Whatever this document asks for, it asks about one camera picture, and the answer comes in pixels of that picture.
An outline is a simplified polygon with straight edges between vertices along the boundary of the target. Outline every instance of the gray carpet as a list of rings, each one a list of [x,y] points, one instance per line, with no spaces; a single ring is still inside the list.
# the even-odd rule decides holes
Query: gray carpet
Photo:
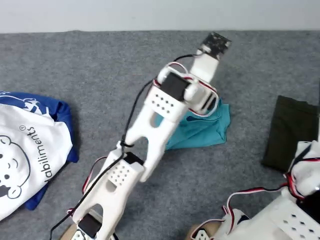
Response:
[[[222,217],[221,205],[230,193],[255,186],[272,188],[283,182],[279,172],[260,164],[271,117],[278,95],[317,104],[320,32],[220,33],[233,41],[215,76],[216,88],[230,104],[227,142],[168,151],[150,179],[131,194],[116,229],[120,240],[183,239],[193,223]],[[141,86],[173,58],[194,53],[207,34],[1,34],[0,90],[68,102],[80,161],[58,174],[35,211],[19,209],[3,220],[0,239],[48,239],[50,227],[80,199],[93,161],[120,139]],[[140,156],[146,155],[143,143],[146,141],[135,149]],[[275,196],[237,196],[232,204],[253,216]],[[54,239],[70,223],[63,224]]]

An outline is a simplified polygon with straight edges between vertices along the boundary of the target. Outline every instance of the teal fabric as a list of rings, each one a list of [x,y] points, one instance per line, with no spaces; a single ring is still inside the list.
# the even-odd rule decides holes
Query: teal fabric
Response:
[[[160,124],[161,116],[156,118]],[[230,124],[229,104],[223,104],[220,99],[217,110],[208,117],[199,117],[188,112],[172,137],[166,150],[207,147],[226,142],[226,131]]]

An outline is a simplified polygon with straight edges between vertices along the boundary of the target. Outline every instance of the white wall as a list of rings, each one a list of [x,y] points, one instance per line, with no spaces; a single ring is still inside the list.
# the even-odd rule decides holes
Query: white wall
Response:
[[[320,0],[0,0],[0,33],[311,29]]]

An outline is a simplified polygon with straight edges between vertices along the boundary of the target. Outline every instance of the blue fabric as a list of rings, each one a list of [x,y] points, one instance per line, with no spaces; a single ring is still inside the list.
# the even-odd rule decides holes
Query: blue fabric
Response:
[[[159,124],[162,118],[157,117]],[[166,150],[212,146],[226,142],[226,131],[230,124],[229,105],[220,99],[217,110],[208,117],[199,117],[188,112],[179,123],[166,144]]]
[[[70,132],[73,147],[71,148],[66,161],[76,163],[79,160],[74,147],[74,131],[69,105],[51,97],[24,92],[0,91],[0,104],[16,106],[38,115],[49,114],[55,122],[64,122]],[[38,193],[25,202],[24,206],[29,210],[34,210],[44,196],[48,184]]]

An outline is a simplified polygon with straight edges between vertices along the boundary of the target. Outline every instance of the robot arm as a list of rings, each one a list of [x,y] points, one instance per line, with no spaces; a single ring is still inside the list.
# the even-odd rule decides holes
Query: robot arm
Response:
[[[211,33],[197,51],[198,56],[194,58],[190,73],[178,62],[171,62],[160,71],[153,80],[136,121],[126,134],[126,147],[118,142],[117,148],[109,153],[100,173],[87,189],[96,184],[74,211],[72,220],[78,224],[83,235],[75,234],[73,240],[111,238],[131,191],[138,181],[145,182],[150,177],[186,112],[190,110],[206,117],[216,110],[219,96],[210,82],[220,57],[229,45],[228,39]],[[173,68],[174,65],[182,67],[184,71],[179,72]],[[159,126],[155,124],[157,115],[163,117]],[[145,161],[130,152],[129,147],[141,137],[148,139]],[[116,160],[119,162],[100,176]],[[101,205],[103,209],[104,216],[100,220],[94,217],[97,214],[91,209],[95,205]]]

